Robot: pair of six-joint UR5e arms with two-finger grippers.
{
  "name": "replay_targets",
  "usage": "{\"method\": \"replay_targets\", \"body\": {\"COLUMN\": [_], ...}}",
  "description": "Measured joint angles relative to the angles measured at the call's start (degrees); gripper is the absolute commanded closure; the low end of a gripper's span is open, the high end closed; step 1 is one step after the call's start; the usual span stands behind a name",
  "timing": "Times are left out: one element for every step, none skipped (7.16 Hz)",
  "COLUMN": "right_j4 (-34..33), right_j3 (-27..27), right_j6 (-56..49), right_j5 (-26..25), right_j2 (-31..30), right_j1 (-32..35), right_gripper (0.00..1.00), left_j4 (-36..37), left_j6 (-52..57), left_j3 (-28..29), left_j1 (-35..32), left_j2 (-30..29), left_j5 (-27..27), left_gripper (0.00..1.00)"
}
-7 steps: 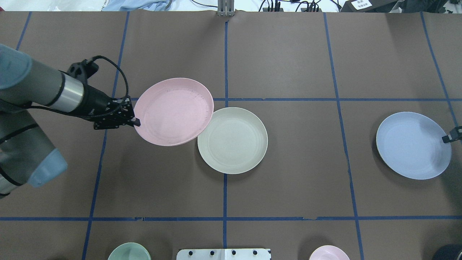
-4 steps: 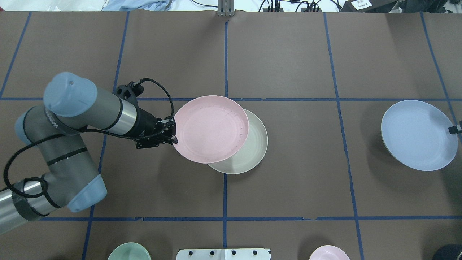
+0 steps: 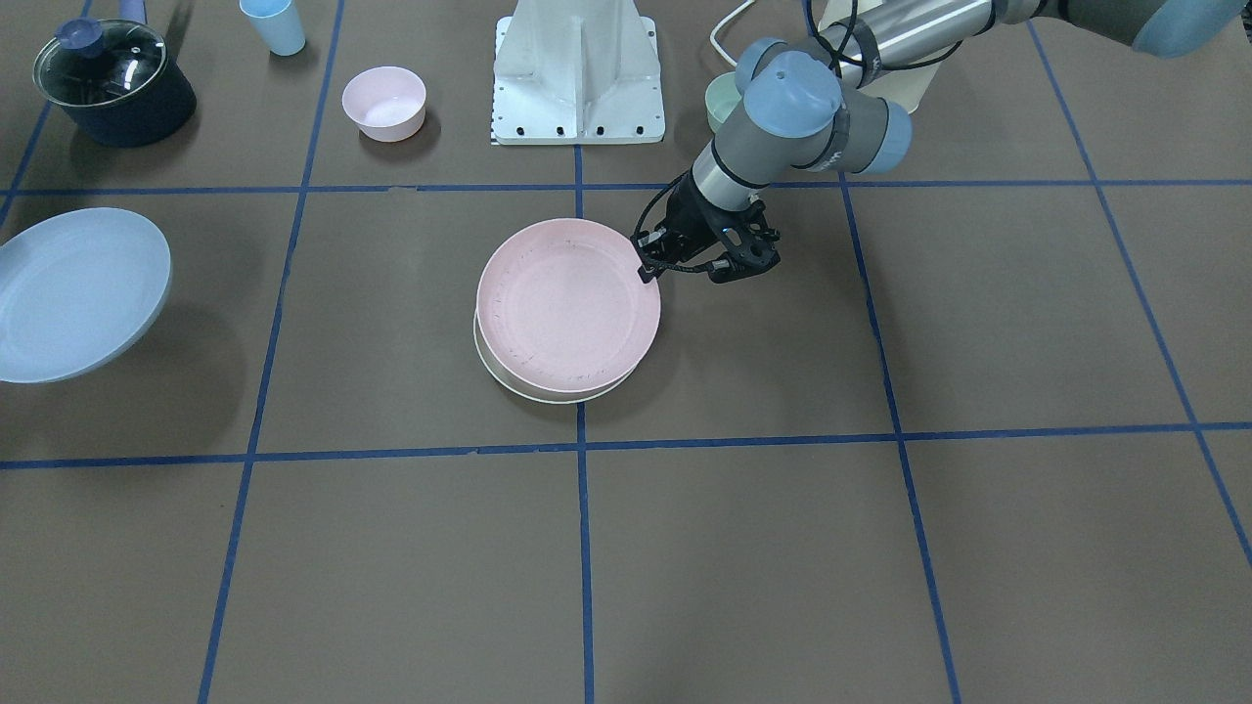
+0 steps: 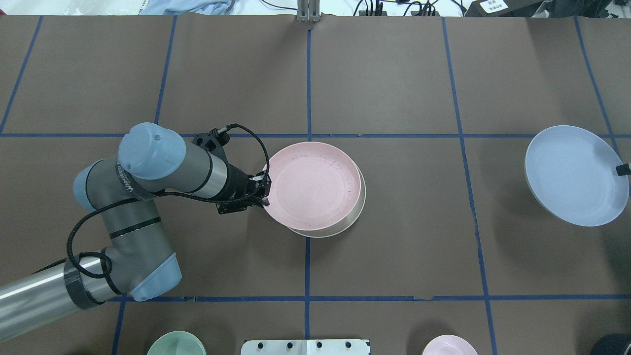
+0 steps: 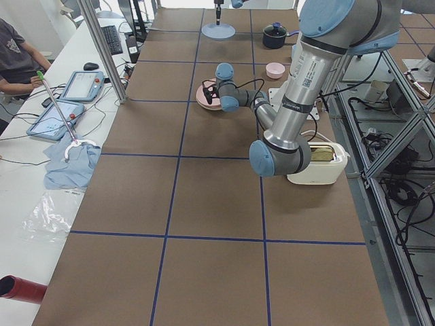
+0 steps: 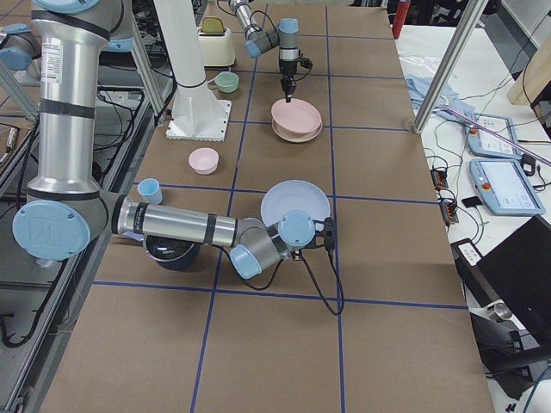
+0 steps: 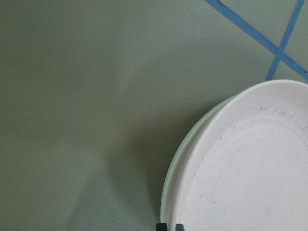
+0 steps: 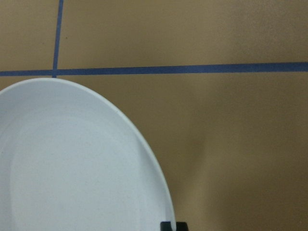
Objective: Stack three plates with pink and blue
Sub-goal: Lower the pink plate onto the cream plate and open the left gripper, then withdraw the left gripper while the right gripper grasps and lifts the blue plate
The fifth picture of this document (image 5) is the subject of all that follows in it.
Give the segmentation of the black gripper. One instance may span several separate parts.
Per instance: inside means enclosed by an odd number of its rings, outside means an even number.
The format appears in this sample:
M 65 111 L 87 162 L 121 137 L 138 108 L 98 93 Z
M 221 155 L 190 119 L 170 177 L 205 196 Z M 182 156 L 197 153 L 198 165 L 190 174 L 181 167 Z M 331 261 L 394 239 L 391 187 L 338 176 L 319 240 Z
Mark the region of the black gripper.
M 224 0 L 214 0 L 214 4 L 215 4 L 216 25 L 219 26 L 221 13 L 222 13 L 221 5 L 224 4 Z
M 216 86 L 210 86 L 207 89 L 207 98 L 214 99 L 219 98 L 219 92 Z

